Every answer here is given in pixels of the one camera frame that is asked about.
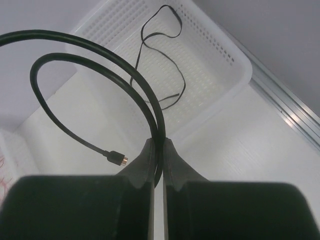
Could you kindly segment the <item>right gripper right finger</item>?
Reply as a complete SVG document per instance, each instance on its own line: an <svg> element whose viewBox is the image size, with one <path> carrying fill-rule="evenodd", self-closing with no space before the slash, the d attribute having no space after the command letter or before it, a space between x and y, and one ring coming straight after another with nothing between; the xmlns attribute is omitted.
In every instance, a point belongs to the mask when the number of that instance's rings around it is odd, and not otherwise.
<svg viewBox="0 0 320 240"><path fill-rule="evenodd" d="M306 198L284 182L210 181L163 143L167 240L315 240Z"/></svg>

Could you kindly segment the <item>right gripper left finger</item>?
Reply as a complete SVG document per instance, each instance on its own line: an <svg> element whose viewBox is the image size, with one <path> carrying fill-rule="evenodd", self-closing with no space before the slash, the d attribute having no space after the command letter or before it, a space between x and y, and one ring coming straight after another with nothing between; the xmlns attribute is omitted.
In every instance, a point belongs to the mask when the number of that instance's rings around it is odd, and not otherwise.
<svg viewBox="0 0 320 240"><path fill-rule="evenodd" d="M115 175L30 175L0 208L3 240L151 240L156 147Z"/></svg>

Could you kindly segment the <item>black cable gold plug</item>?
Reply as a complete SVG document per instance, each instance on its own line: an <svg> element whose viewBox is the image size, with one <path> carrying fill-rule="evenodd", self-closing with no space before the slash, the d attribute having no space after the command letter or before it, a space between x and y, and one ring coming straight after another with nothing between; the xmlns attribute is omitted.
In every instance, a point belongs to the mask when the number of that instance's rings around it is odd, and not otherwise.
<svg viewBox="0 0 320 240"><path fill-rule="evenodd" d="M82 65L87 67L97 73L100 73L104 77L110 79L116 85L118 85L121 89L123 89L138 105L142 113L144 114L149 127L152 139L155 143L155 163L156 163L156 170L154 172L154 183L157 185L160 181L160 177L163 171L163 157L162 157L162 150L163 144L166 137L166 127L165 127L165 120L162 109L158 102L158 99L153 92L150 85L147 83L145 78L126 60L122 57L118 56L117 54L113 53L109 49L84 39L79 36L52 31L52 30L41 30L41 29L33 29L33 30L20 30L14 31L10 33L5 33L0 36L0 45L5 46L11 43L20 42L20 41L27 41L27 40L48 40L48 41L55 41L55 42L62 42L70 45L74 45L93 53L100 55L101 57L109 60L110 62L114 63L122 70L124 70L127 74L129 74L133 79L138 83L141 89L144 91L145 95L147 96L148 100L150 101L151 106L147 106L145 101L142 97L137 93L137 91L130 86L128 82L124 79L116 75L113 71L109 70L108 68L100 65L97 62L94 62L88 58L81 57L74 54L69 53L50 53L43 55L39 59L34 62L30 69L29 79L31 88L40 103L41 107L47 114L47 116L51 119L54 124L60 128L64 133L66 133L69 137L73 138L75 141L79 142L80 144L86 146L87 148L101 154L107 156L109 153L87 141L80 138L72 131L70 131L66 126L64 126L52 113L46 101L44 100L39 86L37 82L37 76L39 69L46 63L52 61L64 61L64 62L71 62Z"/></svg>

